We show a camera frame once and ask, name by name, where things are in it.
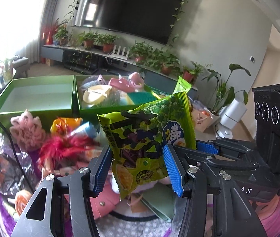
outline television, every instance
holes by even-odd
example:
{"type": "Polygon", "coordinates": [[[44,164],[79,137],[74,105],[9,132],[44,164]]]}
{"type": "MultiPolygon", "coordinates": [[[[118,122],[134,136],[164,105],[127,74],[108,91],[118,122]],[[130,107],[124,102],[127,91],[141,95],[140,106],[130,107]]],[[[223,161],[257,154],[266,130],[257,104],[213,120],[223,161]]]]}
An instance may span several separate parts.
{"type": "Polygon", "coordinates": [[[166,44],[182,0],[81,0],[76,26],[118,31],[166,44]]]}

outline black camera module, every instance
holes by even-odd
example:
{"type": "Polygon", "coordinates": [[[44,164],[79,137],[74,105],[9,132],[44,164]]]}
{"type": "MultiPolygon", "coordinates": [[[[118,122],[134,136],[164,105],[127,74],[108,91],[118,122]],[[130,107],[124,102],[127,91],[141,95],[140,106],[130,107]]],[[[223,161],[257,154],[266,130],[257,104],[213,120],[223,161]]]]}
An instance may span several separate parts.
{"type": "Polygon", "coordinates": [[[256,115],[259,116],[260,115],[260,105],[258,102],[256,102],[255,110],[256,110],[256,115]]]}
{"type": "Polygon", "coordinates": [[[265,121],[268,121],[269,119],[269,107],[267,103],[263,103],[261,106],[261,115],[265,121]]]}
{"type": "Polygon", "coordinates": [[[271,115],[272,115],[272,122],[274,125],[276,125],[279,121],[279,112],[276,106],[272,108],[271,115]]]}

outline metal screw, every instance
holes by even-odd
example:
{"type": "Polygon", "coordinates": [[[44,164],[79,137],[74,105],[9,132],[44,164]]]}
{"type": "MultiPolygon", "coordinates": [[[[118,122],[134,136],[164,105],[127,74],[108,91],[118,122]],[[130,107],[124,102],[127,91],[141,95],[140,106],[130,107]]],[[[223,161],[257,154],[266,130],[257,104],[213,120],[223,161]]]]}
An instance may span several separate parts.
{"type": "Polygon", "coordinates": [[[223,179],[227,180],[227,181],[230,181],[231,180],[231,176],[228,175],[228,174],[225,174],[225,175],[223,175],[223,179]]]}
{"type": "Polygon", "coordinates": [[[89,171],[89,169],[87,168],[87,167],[82,167],[82,168],[80,168],[80,170],[79,170],[79,172],[81,173],[81,174],[84,174],[84,173],[86,173],[86,172],[88,172],[89,171]]]}
{"type": "Polygon", "coordinates": [[[47,176],[46,176],[46,180],[47,180],[47,181],[50,181],[50,180],[52,180],[52,179],[54,179],[54,175],[53,175],[53,174],[50,174],[50,175],[47,175],[47,176]]]}
{"type": "Polygon", "coordinates": [[[197,168],[195,168],[195,167],[190,167],[189,169],[188,169],[188,172],[189,173],[192,173],[192,174],[194,174],[194,173],[197,173],[197,168]]]}

